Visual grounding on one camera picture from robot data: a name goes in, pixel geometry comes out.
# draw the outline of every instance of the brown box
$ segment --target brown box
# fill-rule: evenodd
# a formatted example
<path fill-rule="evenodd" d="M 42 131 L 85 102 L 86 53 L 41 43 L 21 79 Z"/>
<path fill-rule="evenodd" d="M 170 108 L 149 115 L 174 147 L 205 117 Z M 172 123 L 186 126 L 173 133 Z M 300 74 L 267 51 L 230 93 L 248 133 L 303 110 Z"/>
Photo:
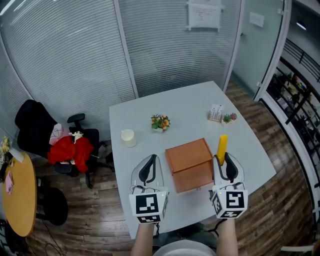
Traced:
<path fill-rule="evenodd" d="M 205 138 L 165 150 L 177 193 L 213 182 L 213 155 Z"/>

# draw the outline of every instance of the human arm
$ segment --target human arm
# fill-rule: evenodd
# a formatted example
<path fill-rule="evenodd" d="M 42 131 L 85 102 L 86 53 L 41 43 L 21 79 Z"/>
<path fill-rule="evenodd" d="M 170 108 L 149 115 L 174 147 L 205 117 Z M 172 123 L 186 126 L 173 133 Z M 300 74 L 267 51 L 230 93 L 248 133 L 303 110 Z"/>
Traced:
<path fill-rule="evenodd" d="M 217 256 L 238 256 L 238 242 L 235 219 L 230 218 L 218 227 L 219 239 L 216 250 Z"/>
<path fill-rule="evenodd" d="M 152 256 L 155 224 L 139 224 L 130 256 Z"/>

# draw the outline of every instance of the yellow object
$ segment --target yellow object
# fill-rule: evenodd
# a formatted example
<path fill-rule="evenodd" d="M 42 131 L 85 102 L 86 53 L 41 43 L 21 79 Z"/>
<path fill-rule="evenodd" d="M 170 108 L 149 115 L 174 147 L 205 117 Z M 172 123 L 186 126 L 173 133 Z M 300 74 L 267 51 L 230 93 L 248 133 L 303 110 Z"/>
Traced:
<path fill-rule="evenodd" d="M 220 165 L 223 165 L 225 162 L 225 153 L 227 150 L 227 142 L 228 142 L 228 136 L 221 135 L 220 141 L 219 141 L 219 146 L 218 146 L 218 151 L 216 153 L 216 156 L 219 159 Z"/>
<path fill-rule="evenodd" d="M 12 194 L 6 192 L 2 184 L 2 200 L 5 216 L 15 233 L 21 237 L 29 235 L 35 225 L 37 209 L 37 185 L 34 166 L 30 157 L 24 153 L 23 162 L 12 158 L 13 167 L 8 166 L 5 176 L 12 172 Z"/>

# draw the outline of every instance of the round wooden table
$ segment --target round wooden table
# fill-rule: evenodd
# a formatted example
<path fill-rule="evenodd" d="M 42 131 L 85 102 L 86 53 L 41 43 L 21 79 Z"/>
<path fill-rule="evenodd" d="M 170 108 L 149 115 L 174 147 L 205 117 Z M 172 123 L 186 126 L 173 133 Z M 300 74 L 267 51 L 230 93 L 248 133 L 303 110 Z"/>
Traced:
<path fill-rule="evenodd" d="M 8 166 L 4 177 L 12 172 L 12 194 L 2 185 L 3 208 L 5 216 L 13 229 L 21 237 L 29 235 L 35 225 L 37 210 L 37 185 L 34 166 L 30 157 L 22 152 L 24 159 L 19 162 L 12 158 L 13 167 Z"/>

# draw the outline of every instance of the flower pot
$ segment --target flower pot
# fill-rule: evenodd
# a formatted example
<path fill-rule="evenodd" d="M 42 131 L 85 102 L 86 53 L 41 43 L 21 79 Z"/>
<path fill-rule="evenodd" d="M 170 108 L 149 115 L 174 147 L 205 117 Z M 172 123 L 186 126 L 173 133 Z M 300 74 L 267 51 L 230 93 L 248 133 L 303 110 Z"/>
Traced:
<path fill-rule="evenodd" d="M 157 128 L 157 129 L 153 129 L 153 130 L 158 132 L 158 133 L 162 133 L 164 131 L 164 129 L 162 129 L 162 128 Z"/>
<path fill-rule="evenodd" d="M 22 163 L 24 161 L 24 155 L 21 154 L 18 150 L 16 150 L 15 148 L 10 148 L 9 149 L 9 153 L 15 158 L 17 159 L 20 163 Z"/>
<path fill-rule="evenodd" d="M 227 125 L 230 125 L 230 124 L 234 123 L 235 121 L 236 121 L 236 120 L 231 120 L 230 122 L 226 123 L 225 121 L 221 120 L 221 124 L 222 124 L 223 126 L 227 126 Z"/>

